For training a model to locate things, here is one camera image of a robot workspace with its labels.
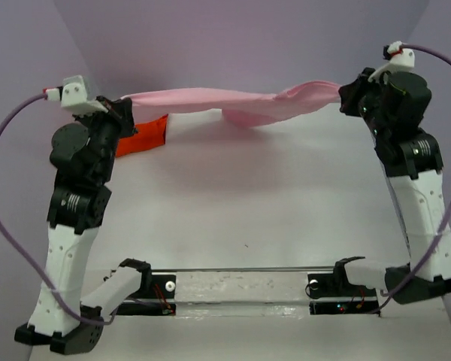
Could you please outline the pink t shirt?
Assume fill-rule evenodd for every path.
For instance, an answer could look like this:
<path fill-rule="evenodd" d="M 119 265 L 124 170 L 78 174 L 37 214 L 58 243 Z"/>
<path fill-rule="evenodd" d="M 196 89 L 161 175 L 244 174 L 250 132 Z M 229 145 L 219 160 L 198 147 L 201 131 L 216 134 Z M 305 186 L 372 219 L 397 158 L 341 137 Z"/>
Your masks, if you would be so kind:
<path fill-rule="evenodd" d="M 316 112 L 339 102 L 340 86 L 314 80 L 278 94 L 248 93 L 212 88 L 181 88 L 125 95 L 135 114 L 151 121 L 165 114 L 191 114 L 213 109 L 222 118 L 244 128 L 266 126 Z"/>

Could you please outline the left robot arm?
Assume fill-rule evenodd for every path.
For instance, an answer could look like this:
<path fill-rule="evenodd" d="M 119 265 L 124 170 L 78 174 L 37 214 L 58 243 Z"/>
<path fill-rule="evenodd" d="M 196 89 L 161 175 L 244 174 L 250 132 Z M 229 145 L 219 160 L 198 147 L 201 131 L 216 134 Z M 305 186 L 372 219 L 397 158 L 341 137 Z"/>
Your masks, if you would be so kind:
<path fill-rule="evenodd" d="M 56 168 L 47 214 L 47 281 L 28 323 L 18 327 L 15 341 L 48 345 L 61 355 L 90 352 L 118 307 L 130 296 L 148 294 L 149 263 L 125 259 L 114 276 L 86 298 L 81 296 L 86 264 L 104 219 L 117 146 L 137 130 L 132 100 L 97 98 L 96 111 L 74 111 L 74 122 L 53 134 L 50 163 Z"/>

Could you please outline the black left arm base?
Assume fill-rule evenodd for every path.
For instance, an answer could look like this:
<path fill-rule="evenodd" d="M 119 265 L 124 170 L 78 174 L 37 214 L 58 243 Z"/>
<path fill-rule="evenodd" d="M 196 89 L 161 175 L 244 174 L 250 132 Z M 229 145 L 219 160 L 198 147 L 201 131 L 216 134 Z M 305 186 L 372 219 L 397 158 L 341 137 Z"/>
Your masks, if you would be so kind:
<path fill-rule="evenodd" d="M 117 316 L 174 316 L 176 274 L 153 273 L 148 289 L 140 288 L 126 298 L 117 309 Z"/>

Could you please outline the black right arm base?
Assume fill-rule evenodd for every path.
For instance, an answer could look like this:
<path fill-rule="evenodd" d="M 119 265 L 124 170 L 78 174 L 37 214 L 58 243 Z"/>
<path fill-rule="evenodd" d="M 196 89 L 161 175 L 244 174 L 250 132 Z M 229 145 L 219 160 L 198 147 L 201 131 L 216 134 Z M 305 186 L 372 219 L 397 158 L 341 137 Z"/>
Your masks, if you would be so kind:
<path fill-rule="evenodd" d="M 368 314 L 379 307 L 375 289 L 340 286 L 332 273 L 308 274 L 304 291 L 313 316 Z"/>

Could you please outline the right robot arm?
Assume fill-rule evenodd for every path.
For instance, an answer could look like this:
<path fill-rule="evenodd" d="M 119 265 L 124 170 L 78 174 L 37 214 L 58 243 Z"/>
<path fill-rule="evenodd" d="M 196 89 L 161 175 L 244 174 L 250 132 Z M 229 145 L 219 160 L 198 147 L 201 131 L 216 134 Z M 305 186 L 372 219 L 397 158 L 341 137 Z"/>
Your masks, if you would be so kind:
<path fill-rule="evenodd" d="M 426 80 L 408 71 L 364 68 L 339 89 L 340 111 L 365 121 L 396 202 L 409 261 L 391 266 L 356 256 L 337 261 L 332 289 L 341 295 L 357 286 L 386 292 L 398 304 L 451 293 L 451 211 L 443 200 L 443 158 L 436 138 L 420 123 L 431 101 Z"/>

